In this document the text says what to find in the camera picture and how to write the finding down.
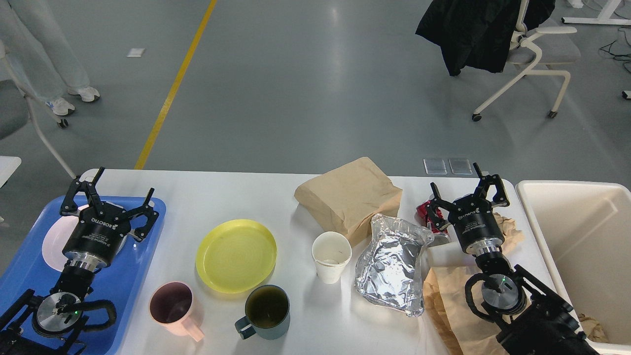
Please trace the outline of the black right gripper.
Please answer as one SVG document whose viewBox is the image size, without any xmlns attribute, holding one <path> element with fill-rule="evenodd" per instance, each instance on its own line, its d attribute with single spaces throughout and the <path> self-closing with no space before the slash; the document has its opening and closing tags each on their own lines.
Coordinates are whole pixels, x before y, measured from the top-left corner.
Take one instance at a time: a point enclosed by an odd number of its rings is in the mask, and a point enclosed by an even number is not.
<svg viewBox="0 0 631 355">
<path fill-rule="evenodd" d="M 473 168 L 479 177 L 478 186 L 473 195 L 466 195 L 454 202 L 443 200 L 439 189 L 431 182 L 433 198 L 426 202 L 426 213 L 432 222 L 432 228 L 445 232 L 451 224 L 458 237 L 460 248 L 471 255 L 479 255 L 483 246 L 500 247 L 505 238 L 498 226 L 492 208 L 508 207 L 509 202 L 502 178 L 499 175 L 483 175 L 477 163 Z M 487 200 L 491 186 L 495 187 L 495 195 Z M 439 209 L 449 212 L 449 222 L 439 216 Z"/>
</svg>

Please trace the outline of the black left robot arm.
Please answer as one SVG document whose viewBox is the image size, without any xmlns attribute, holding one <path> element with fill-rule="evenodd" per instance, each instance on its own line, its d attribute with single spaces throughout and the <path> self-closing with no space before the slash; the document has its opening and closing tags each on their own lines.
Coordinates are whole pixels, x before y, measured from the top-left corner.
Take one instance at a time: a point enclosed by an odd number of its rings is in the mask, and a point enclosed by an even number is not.
<svg viewBox="0 0 631 355">
<path fill-rule="evenodd" d="M 119 346 L 166 207 L 153 189 L 144 200 L 99 196 L 103 172 L 77 176 L 45 207 L 2 276 L 3 355 L 107 355 Z"/>
</svg>

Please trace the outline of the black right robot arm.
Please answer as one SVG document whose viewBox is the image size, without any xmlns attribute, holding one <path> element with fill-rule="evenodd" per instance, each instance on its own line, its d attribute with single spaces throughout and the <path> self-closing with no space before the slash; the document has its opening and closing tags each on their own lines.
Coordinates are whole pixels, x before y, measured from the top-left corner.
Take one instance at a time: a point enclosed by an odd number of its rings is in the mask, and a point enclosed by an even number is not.
<svg viewBox="0 0 631 355">
<path fill-rule="evenodd" d="M 473 166 L 479 178 L 473 193 L 448 202 L 431 183 L 433 198 L 425 204 L 432 225 L 440 231 L 451 225 L 462 251 L 475 257 L 479 272 L 464 286 L 468 308 L 498 326 L 496 340 L 510 355 L 595 355 L 570 314 L 573 307 L 505 258 L 505 239 L 493 216 L 495 207 L 510 204 L 502 178 Z"/>
</svg>

